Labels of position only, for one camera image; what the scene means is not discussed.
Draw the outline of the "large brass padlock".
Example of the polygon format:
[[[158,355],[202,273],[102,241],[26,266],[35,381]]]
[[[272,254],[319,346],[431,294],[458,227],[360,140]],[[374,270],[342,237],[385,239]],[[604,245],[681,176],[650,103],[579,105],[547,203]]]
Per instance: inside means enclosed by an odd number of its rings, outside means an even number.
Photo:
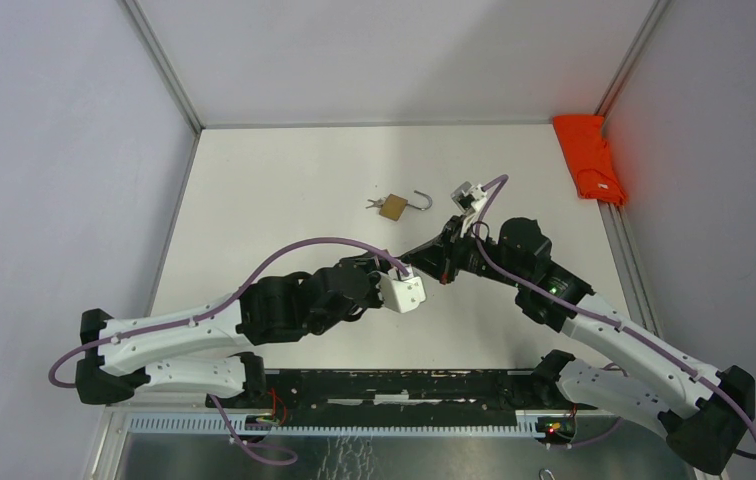
[[[412,203],[410,200],[395,194],[381,197],[385,198],[385,204],[381,209],[378,209],[378,215],[391,221],[398,221],[406,210],[427,211],[433,206],[433,198],[427,193],[414,190],[413,194],[420,197],[423,203]]]

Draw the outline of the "silver keys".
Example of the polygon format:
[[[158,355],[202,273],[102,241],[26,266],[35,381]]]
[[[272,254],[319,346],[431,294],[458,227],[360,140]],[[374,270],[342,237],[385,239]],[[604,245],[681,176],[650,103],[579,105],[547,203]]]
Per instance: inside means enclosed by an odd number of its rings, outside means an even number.
[[[367,202],[368,202],[367,209],[371,209],[371,208],[381,209],[385,204],[385,198],[368,199]]]

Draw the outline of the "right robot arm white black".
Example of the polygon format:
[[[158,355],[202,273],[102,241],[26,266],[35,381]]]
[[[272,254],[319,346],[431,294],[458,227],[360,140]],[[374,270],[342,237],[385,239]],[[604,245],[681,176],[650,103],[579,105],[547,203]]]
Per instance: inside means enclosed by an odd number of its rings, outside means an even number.
[[[564,401],[594,406],[656,433],[690,466],[721,474],[754,425],[756,383],[745,369],[719,369],[666,343],[618,313],[591,285],[551,258],[537,221],[511,218],[495,238],[464,230],[452,217],[434,239],[402,261],[451,283],[468,272],[516,287],[532,321],[577,341],[622,369],[609,375],[564,352],[551,352],[531,382],[545,408]]]

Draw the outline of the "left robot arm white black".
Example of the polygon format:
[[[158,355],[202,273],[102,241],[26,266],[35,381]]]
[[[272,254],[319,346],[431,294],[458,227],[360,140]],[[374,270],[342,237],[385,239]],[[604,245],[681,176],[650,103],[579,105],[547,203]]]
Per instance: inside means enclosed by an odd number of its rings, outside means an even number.
[[[114,404],[142,391],[201,392],[244,407],[268,394],[261,360],[250,348],[295,343],[382,305],[379,273],[361,257],[315,273],[268,276],[235,301],[173,314],[115,319],[101,309],[82,315],[84,356],[75,389],[82,403]]]

